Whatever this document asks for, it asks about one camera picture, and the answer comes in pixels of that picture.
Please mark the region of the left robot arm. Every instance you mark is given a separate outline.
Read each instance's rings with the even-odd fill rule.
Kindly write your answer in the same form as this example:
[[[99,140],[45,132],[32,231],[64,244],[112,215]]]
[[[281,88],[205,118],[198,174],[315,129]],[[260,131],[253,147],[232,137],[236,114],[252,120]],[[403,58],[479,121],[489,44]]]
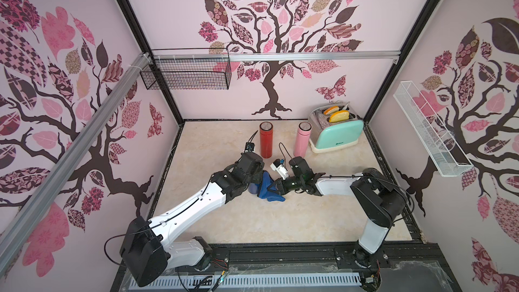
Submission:
[[[213,250],[201,237],[177,242],[189,227],[210,212],[239,197],[251,184],[262,181],[264,161],[245,152],[224,170],[211,175],[208,184],[177,207],[149,220],[139,216],[128,226],[120,255],[139,287],[154,282],[166,270],[189,266],[207,269]]]

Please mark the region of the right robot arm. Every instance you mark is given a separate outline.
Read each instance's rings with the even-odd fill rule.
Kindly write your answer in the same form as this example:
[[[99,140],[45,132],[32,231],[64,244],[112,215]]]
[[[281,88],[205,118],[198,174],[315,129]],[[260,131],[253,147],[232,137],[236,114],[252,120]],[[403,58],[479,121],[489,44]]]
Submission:
[[[374,265],[375,255],[406,205],[406,197],[396,184],[375,168],[366,168],[349,176],[314,173],[302,157],[289,161],[292,176],[289,175],[284,160],[276,159],[270,167],[281,178],[275,180],[268,191],[279,196],[292,191],[319,197],[354,196],[368,218],[361,238],[355,243],[355,263],[361,268]]]

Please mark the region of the blue thermos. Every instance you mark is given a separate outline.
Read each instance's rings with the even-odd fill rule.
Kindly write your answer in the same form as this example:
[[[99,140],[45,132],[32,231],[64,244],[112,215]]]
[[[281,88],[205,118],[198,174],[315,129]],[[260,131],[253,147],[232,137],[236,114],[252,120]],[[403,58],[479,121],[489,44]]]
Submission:
[[[248,192],[252,195],[257,195],[260,190],[260,184],[251,183],[248,186]]]

